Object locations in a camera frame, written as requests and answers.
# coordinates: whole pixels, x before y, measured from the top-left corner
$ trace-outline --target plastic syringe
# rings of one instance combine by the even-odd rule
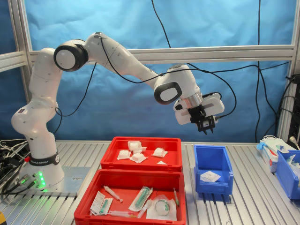
[[[104,190],[110,193],[115,199],[119,200],[120,202],[123,202],[123,199],[121,199],[113,190],[111,190],[108,186],[103,186]]]
[[[178,197],[177,197],[177,193],[176,193],[175,188],[173,188],[173,189],[174,189],[174,195],[175,195],[176,204],[179,207],[179,200],[178,200]]]
[[[111,210],[109,210],[109,212],[107,214],[114,216],[114,217],[136,218],[135,215],[129,214],[126,211],[111,211]]]
[[[139,214],[137,215],[138,218],[141,218],[144,214],[144,212],[148,209],[148,207],[151,205],[152,200],[149,199],[146,204],[144,205],[144,207],[142,208],[142,210],[139,212]]]

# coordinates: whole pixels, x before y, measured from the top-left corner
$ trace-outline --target blue box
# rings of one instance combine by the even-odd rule
[[[231,195],[233,193],[233,170],[224,146],[195,145],[196,192]],[[200,175],[212,171],[221,176],[216,182],[200,180]]]
[[[289,153],[278,153],[278,162],[276,176],[285,191],[286,195],[290,199],[300,199],[300,187],[298,187],[299,179],[294,174],[290,166],[287,164],[286,160],[292,156],[296,155],[293,161],[300,163],[300,151],[299,150],[289,150]]]

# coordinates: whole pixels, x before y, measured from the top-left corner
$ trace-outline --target metal table surface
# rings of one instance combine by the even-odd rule
[[[70,225],[109,141],[57,141],[61,163],[91,167],[77,197],[9,195],[0,211],[12,225]],[[194,188],[194,144],[226,146],[234,173],[231,202],[224,196],[202,194]],[[249,143],[183,142],[182,163],[186,192],[187,225],[300,225],[300,201],[290,201],[276,176]]]

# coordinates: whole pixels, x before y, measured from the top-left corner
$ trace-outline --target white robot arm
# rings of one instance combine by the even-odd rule
[[[158,75],[140,63],[126,48],[101,32],[93,33],[86,41],[71,40],[56,49],[42,49],[33,67],[29,90],[31,101],[12,117],[14,129],[24,134],[30,147],[30,159],[20,170],[20,177],[37,180],[32,189],[41,190],[59,183],[64,172],[56,150],[55,138],[46,123],[55,115],[56,95],[62,71],[76,71],[88,61],[119,75],[133,75],[154,90],[154,98],[166,105],[176,101],[174,111],[180,124],[195,123],[198,131],[215,127],[213,115],[222,113],[220,95],[202,96],[188,66],[172,66]]]

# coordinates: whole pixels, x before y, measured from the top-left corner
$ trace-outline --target paper label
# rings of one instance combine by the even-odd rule
[[[93,213],[95,216],[96,216],[96,215],[99,215],[98,213],[99,213],[100,210],[101,210],[101,205],[102,205],[102,203],[103,203],[103,201],[104,201],[104,198],[105,198],[105,195],[102,194],[102,193],[100,193],[100,192],[98,191],[98,193],[97,193],[97,195],[96,195],[96,197],[95,197],[95,199],[94,199],[94,201],[93,201],[93,204],[92,204],[92,206],[90,207],[91,213]]]
[[[215,174],[212,171],[207,171],[204,174],[201,174],[200,180],[205,182],[216,182],[221,176]]]

